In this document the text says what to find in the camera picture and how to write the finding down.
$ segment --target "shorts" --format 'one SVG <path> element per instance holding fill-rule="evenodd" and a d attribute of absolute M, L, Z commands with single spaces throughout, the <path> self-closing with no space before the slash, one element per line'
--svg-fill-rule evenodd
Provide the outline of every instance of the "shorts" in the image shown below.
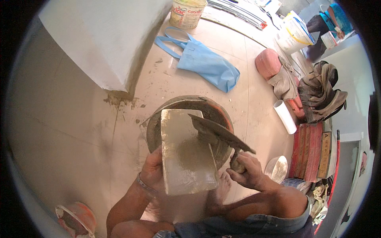
<path fill-rule="evenodd" d="M 224 235 L 290 234 L 301 229 L 310 214 L 311 202 L 302 215 L 295 218 L 279 218 L 270 215 L 254 214 L 244 221 L 232 222 L 223 217 L 208 217 L 200 222 L 174 224 L 175 232 L 159 231 L 154 238 L 209 238 Z"/>

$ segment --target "person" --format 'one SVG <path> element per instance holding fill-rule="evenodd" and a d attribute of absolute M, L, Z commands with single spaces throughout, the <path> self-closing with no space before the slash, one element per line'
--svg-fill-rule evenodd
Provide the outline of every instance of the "person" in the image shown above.
<path fill-rule="evenodd" d="M 327 11 L 312 17 L 307 23 L 307 31 L 309 33 L 320 32 L 317 42 L 314 45 L 309 45 L 307 50 L 307 60 L 315 62 L 327 49 L 321 38 L 323 34 L 331 31 L 334 37 L 344 39 L 346 34 L 353 31 L 353 27 L 342 8 L 337 3 L 333 3 Z"/>
<path fill-rule="evenodd" d="M 161 148 L 149 154 L 137 179 L 126 195 L 107 216 L 108 238 L 175 238 L 175 237 L 313 237 L 308 197 L 293 187 L 283 187 L 264 175 L 260 162 L 248 153 L 237 158 L 246 171 L 232 169 L 219 172 L 218 188 L 208 192 L 205 211 L 209 215 L 199 222 L 171 224 L 140 220 L 156 193 L 163 191 Z M 260 191 L 240 201 L 223 204 L 231 179 Z"/>

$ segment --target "blue bag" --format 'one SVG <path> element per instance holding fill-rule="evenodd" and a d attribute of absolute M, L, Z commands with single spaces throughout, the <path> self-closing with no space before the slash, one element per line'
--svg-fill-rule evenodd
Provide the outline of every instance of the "blue bag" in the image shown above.
<path fill-rule="evenodd" d="M 240 72 L 236 67 L 229 63 L 229 61 L 211 51 L 203 43 L 197 41 L 188 33 L 188 42 L 182 42 L 168 35 L 166 33 L 167 29 L 180 30 L 175 27 L 167 27 L 165 29 L 165 35 L 167 37 L 157 36 L 155 43 L 173 57 L 180 59 L 177 68 L 198 73 L 204 79 L 208 80 L 214 86 L 226 93 L 236 85 Z M 180 56 L 168 48 L 163 41 L 173 42 L 183 48 L 184 51 L 182 52 L 182 55 Z"/>

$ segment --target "pants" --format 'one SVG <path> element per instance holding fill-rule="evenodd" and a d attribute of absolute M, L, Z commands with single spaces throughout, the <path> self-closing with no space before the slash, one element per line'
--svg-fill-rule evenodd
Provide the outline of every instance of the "pants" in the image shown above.
<path fill-rule="evenodd" d="M 319 38 L 314 45 L 309 45 L 307 50 L 307 56 L 311 60 L 311 62 L 315 62 L 320 59 L 320 57 L 324 54 L 327 47 L 325 47 L 321 36 L 329 31 L 327 24 L 324 22 L 323 18 L 320 15 L 315 15 L 312 19 L 307 23 L 307 30 L 309 33 L 312 32 L 320 32 Z"/>

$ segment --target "white pipe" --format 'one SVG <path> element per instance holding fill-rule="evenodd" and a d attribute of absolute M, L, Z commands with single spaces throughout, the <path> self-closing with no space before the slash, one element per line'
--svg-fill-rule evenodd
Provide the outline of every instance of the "white pipe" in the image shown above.
<path fill-rule="evenodd" d="M 277 111 L 278 116 L 283 122 L 283 125 L 285 126 L 287 132 L 291 135 L 294 134 L 296 131 L 295 122 L 292 119 L 290 112 L 288 111 L 285 103 L 283 100 L 278 100 L 276 103 L 274 103 L 274 109 Z"/>

